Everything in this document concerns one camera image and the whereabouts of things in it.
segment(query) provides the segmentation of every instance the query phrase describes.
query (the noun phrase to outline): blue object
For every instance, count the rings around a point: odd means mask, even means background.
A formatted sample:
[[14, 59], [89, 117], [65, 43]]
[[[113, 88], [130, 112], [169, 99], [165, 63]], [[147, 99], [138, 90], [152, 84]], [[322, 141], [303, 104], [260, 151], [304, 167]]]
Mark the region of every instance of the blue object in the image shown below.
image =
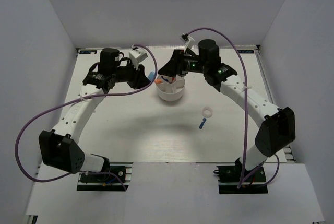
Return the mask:
[[199, 129], [202, 129], [202, 128], [203, 128], [205, 121], [207, 121], [207, 119], [206, 119], [206, 118], [203, 118], [203, 121], [202, 121], [202, 123], [200, 124]]
[[107, 181], [105, 184], [108, 185], [108, 184], [112, 183], [114, 180], [116, 180], [116, 178], [113, 178], [113, 179]]
[[150, 74], [148, 75], [148, 79], [150, 80], [150, 81], [152, 81], [152, 80], [154, 80], [154, 75], [155, 75], [156, 73], [155, 72], [150, 72]]
[[168, 82], [168, 83], [170, 84], [170, 82], [169, 82], [167, 79], [165, 79], [165, 78], [162, 77], [162, 76], [161, 76], [161, 78], [162, 78], [164, 81], [166, 81], [166, 82]]

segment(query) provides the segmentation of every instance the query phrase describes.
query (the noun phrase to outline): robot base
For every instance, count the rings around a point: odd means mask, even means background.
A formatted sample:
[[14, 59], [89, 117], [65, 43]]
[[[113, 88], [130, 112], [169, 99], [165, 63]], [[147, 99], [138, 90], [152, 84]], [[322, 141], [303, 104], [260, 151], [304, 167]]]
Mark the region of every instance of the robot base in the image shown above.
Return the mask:
[[[110, 172], [116, 174], [129, 187], [132, 164], [110, 164]], [[111, 175], [93, 175], [80, 173], [77, 191], [117, 191], [124, 192], [122, 185]]]
[[219, 194], [267, 194], [267, 186], [261, 186], [266, 182], [263, 168], [260, 168], [253, 176], [248, 178], [240, 189], [237, 185], [240, 179], [240, 171], [235, 165], [217, 166], [214, 174], [218, 176]]

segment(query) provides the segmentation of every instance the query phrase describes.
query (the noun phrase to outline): blue handle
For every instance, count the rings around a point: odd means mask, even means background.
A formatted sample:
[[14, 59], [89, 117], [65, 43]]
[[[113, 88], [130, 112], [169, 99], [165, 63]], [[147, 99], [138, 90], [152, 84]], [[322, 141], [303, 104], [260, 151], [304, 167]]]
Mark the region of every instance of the blue handle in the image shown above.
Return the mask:
[[203, 118], [203, 121], [202, 121], [202, 123], [200, 124], [199, 129], [202, 129], [202, 128], [203, 128], [205, 121], [207, 121], [207, 119], [206, 119], [206, 118]]
[[155, 72], [150, 72], [150, 74], [147, 77], [149, 79], [149, 81], [152, 81], [154, 79], [155, 74], [156, 74]]

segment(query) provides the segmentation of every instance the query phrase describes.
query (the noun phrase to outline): white bowl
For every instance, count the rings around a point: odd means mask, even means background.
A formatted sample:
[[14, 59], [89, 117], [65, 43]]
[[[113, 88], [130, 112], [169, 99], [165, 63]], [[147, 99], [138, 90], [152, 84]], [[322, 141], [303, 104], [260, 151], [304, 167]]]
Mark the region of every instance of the white bowl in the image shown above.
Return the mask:
[[157, 92], [161, 99], [166, 101], [175, 101], [182, 97], [185, 88], [184, 77], [177, 76], [176, 81], [168, 83], [161, 78], [161, 75], [157, 79], [162, 80], [162, 83], [157, 84]]

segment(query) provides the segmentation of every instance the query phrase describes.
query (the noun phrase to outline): cable tie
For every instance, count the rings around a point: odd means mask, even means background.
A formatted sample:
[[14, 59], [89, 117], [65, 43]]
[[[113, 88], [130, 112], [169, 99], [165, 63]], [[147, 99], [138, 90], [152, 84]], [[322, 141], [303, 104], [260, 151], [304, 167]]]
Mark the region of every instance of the cable tie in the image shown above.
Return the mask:
[[80, 99], [81, 101], [85, 101], [85, 102], [88, 101], [87, 99], [85, 99], [85, 98], [82, 96], [82, 94], [80, 94], [79, 99]]
[[251, 89], [251, 88], [252, 88], [252, 86], [245, 86], [245, 85], [244, 85], [244, 87], [243, 87], [243, 89], [242, 89], [241, 92], [245, 91], [246, 89]]

